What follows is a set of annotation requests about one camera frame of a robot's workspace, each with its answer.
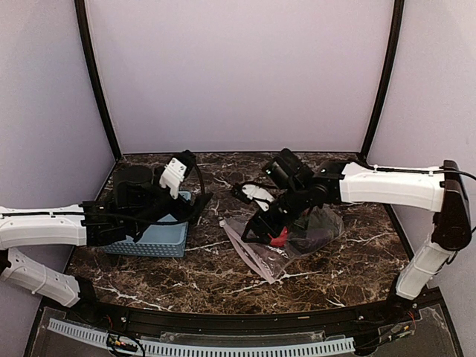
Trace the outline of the red fake strawberry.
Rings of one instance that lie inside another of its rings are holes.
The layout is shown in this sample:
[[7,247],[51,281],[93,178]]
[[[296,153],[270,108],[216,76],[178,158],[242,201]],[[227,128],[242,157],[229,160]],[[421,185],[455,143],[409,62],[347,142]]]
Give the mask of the red fake strawberry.
[[269,245],[276,248],[281,248],[286,245],[288,237],[289,237],[289,230],[287,227],[284,227],[278,237],[271,238]]

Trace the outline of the clear zip top bag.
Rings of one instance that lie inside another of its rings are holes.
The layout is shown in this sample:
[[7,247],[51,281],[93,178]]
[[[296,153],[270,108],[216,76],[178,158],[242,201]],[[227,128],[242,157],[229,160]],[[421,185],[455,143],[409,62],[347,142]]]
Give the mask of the clear zip top bag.
[[[313,209],[313,211],[315,210],[331,210],[331,208],[326,205],[323,208]],[[277,282],[280,275],[284,273],[285,268],[290,263],[293,263],[297,259],[312,255],[299,255],[299,253],[297,253],[296,250],[294,250],[288,244],[288,240],[286,242],[286,245],[281,248],[276,248],[270,245],[264,245],[255,242],[243,242],[241,240],[241,234],[245,229],[245,219],[243,217],[240,217],[238,219],[223,219],[220,221],[219,225],[221,228],[224,229],[229,240],[231,241],[232,246],[240,256],[242,261],[253,272],[257,273],[262,279],[264,279],[267,283],[270,284]]]

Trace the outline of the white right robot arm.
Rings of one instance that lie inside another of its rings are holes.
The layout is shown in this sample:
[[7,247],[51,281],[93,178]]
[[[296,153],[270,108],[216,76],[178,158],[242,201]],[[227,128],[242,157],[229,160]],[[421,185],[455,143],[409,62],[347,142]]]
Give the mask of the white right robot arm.
[[251,181],[236,184],[233,195],[256,202],[258,211],[241,236],[244,242],[277,245],[283,232],[305,211],[323,205],[379,203],[420,208],[433,213],[434,230],[409,264],[399,273],[393,295],[379,315],[388,323],[408,311],[408,300],[418,297],[426,283],[472,240],[465,173],[446,160],[440,167],[402,168],[370,166],[354,160],[327,160],[313,170],[291,150],[282,149],[263,172],[280,190]]

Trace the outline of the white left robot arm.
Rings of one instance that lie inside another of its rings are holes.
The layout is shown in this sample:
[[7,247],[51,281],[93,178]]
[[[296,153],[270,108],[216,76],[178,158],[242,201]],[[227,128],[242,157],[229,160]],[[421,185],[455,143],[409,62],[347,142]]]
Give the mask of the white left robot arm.
[[22,246],[73,245],[101,247],[130,237],[137,242],[151,226],[194,223],[212,198],[200,187],[193,202],[180,195],[189,168],[168,164],[152,170],[132,166],[114,173],[112,197],[78,205],[46,209],[1,208],[1,281],[32,294],[75,308],[89,324],[99,324],[105,309],[93,284],[83,277],[54,271],[20,251]]

